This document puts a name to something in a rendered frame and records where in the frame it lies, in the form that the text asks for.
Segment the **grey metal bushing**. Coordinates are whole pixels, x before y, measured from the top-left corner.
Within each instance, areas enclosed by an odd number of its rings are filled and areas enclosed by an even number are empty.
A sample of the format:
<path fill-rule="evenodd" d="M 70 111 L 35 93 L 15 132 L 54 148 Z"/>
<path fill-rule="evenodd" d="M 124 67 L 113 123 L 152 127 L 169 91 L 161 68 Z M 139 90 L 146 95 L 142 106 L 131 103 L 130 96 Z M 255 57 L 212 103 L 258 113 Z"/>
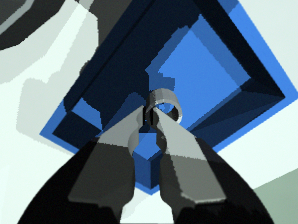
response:
<path fill-rule="evenodd" d="M 166 114 L 179 124 L 183 114 L 177 96 L 169 89 L 160 88 L 151 92 L 146 100 L 145 118 L 149 126 L 155 129 L 155 127 L 151 125 L 150 111 L 151 108 L 160 103 L 170 103 L 174 105 L 173 109 Z"/>

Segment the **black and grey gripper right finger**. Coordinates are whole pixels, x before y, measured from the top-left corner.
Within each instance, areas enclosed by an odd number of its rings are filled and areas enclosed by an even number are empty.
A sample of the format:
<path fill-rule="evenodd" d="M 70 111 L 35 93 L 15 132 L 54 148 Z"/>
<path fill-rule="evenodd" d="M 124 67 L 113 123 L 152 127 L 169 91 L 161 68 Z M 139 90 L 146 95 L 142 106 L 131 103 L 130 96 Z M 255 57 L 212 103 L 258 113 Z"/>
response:
<path fill-rule="evenodd" d="M 192 207 L 198 224 L 275 224 L 250 185 L 202 138 L 156 106 L 150 119 L 163 153 L 160 197 L 173 223 L 183 207 Z"/>

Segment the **blue crate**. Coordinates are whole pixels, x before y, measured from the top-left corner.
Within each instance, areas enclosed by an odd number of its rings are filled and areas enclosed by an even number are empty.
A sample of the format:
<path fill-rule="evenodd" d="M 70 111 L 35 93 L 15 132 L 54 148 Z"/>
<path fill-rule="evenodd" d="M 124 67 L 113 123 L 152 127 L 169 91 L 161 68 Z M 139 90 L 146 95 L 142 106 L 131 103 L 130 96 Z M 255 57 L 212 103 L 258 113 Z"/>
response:
<path fill-rule="evenodd" d="M 39 135 L 75 154 L 160 88 L 217 153 L 298 99 L 238 0 L 132 0 Z M 151 196 L 156 133 L 145 118 L 132 153 L 135 187 Z"/>

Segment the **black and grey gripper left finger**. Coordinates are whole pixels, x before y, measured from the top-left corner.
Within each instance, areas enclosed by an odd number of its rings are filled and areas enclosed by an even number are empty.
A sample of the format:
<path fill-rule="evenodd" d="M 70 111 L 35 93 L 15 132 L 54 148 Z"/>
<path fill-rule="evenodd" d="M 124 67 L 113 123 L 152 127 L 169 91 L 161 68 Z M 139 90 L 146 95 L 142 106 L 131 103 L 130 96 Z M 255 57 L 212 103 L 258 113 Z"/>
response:
<path fill-rule="evenodd" d="M 111 207 L 120 223 L 134 197 L 141 105 L 99 137 L 93 137 L 64 163 L 32 198 L 17 224 L 91 224 L 100 207 Z"/>

